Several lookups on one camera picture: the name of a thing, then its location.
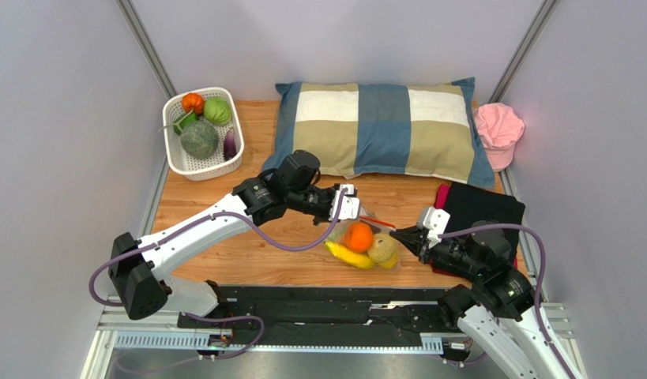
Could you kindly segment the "yellow toy lemon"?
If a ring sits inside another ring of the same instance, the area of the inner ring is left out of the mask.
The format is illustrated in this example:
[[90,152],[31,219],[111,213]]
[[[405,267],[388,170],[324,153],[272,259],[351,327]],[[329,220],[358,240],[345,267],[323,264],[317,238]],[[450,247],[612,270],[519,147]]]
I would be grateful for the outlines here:
[[400,258],[400,253],[395,252],[389,260],[383,263],[379,263],[378,265],[385,269],[391,269],[391,268],[394,268],[399,263],[399,258]]

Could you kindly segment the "pale yellow toy pear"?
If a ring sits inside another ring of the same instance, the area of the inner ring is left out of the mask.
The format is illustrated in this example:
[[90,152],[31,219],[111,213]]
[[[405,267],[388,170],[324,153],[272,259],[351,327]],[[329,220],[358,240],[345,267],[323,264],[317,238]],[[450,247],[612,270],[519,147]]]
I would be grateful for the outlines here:
[[395,238],[386,233],[377,233],[373,236],[373,242],[367,250],[367,255],[376,264],[387,264],[394,258],[398,248]]

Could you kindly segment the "clear zip bag orange zipper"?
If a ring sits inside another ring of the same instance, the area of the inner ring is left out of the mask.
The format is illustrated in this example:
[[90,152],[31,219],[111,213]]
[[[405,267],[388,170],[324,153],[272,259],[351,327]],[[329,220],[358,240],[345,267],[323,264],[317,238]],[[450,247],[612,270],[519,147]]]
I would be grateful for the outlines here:
[[389,233],[396,226],[361,208],[355,220],[340,221],[323,242],[337,260],[360,269],[395,269],[401,244]]

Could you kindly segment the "orange toy orange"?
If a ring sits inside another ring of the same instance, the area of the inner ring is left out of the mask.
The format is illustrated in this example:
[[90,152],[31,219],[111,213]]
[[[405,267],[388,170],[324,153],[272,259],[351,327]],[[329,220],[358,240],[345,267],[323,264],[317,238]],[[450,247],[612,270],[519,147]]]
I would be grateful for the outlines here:
[[364,222],[354,222],[348,227],[344,245],[355,253],[366,253],[373,242],[374,233]]

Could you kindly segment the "yellow toy banana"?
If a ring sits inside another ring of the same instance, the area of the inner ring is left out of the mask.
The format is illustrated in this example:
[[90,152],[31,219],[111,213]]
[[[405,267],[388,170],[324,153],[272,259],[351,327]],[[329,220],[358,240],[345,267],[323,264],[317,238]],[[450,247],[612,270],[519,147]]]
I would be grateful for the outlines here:
[[324,246],[336,259],[348,265],[361,269],[374,267],[374,262],[364,253],[355,253],[346,246],[331,241],[325,241]]

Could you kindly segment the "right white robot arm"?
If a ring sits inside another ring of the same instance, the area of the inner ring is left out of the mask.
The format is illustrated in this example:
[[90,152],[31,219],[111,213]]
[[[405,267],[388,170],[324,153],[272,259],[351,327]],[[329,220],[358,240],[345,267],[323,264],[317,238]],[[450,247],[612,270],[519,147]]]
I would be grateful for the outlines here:
[[438,299],[438,321],[471,337],[506,376],[581,378],[542,306],[545,270],[532,284],[503,258],[512,250],[504,235],[509,230],[531,235],[540,248],[540,262],[546,262],[540,236],[520,224],[480,221],[462,231],[439,233],[436,226],[421,223],[390,235],[424,264],[471,282],[471,287],[457,285]]

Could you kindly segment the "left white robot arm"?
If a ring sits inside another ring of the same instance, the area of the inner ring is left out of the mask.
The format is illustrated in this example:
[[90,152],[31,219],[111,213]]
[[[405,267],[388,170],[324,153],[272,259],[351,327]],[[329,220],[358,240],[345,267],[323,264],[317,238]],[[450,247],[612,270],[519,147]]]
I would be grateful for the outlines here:
[[137,239],[125,232],[113,241],[108,275],[129,319],[161,310],[210,315],[220,304],[215,283],[172,276],[180,265],[235,235],[282,217],[293,210],[313,216],[314,223],[335,224],[342,197],[353,194],[336,184],[316,185],[318,159],[303,150],[286,156],[276,169],[248,178],[220,201],[158,234]]

